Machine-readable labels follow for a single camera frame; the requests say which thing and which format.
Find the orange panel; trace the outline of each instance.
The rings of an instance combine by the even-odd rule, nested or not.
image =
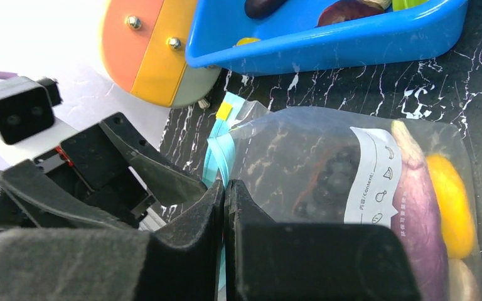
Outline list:
[[[100,29],[100,56],[106,72],[130,92],[147,50],[164,0],[110,0]],[[128,16],[137,16],[141,28],[132,30]]]

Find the ziplock bag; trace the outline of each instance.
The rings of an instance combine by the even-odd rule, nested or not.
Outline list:
[[[274,220],[386,226],[423,301],[482,300],[471,164],[455,126],[291,107],[208,143],[222,177],[243,180]]]
[[[246,101],[244,98],[235,94],[227,92],[223,102],[217,111],[217,119],[213,124],[212,131],[210,132],[210,139],[223,136],[230,131],[233,127],[243,125],[253,119],[269,113],[269,109],[265,108],[260,102]],[[202,175],[202,181],[207,187],[215,182],[215,180],[221,176],[219,170],[224,170],[223,166],[219,166],[215,160],[215,156],[212,154],[212,150],[208,148],[206,150],[206,157],[204,159],[204,170]],[[223,183],[226,186],[228,178],[223,177]],[[226,301],[226,266],[225,266],[225,249],[221,251],[221,266],[219,269],[219,283],[218,283],[218,301]]]

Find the red component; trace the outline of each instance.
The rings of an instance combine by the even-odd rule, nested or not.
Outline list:
[[[60,146],[57,146],[55,150],[64,158],[64,160],[67,161],[67,164],[69,164],[70,167],[73,167],[73,162],[71,162],[71,159],[65,154],[63,149]]]

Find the blue tray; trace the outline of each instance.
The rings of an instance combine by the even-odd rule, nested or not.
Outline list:
[[[403,11],[315,28],[335,0],[289,0],[254,21],[245,0],[199,0],[186,60],[246,75],[276,75],[437,57],[463,30],[468,0],[429,0]],[[262,41],[232,47],[241,38]]]

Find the black marble countertop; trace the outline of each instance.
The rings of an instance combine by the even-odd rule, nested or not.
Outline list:
[[[208,97],[211,109],[188,107],[169,115],[160,151],[187,171],[202,173],[206,138],[225,91],[273,111],[313,105],[457,125],[474,168],[482,253],[482,0],[470,0],[461,39],[436,59],[259,78],[224,71]],[[182,210],[156,208],[166,220]]]

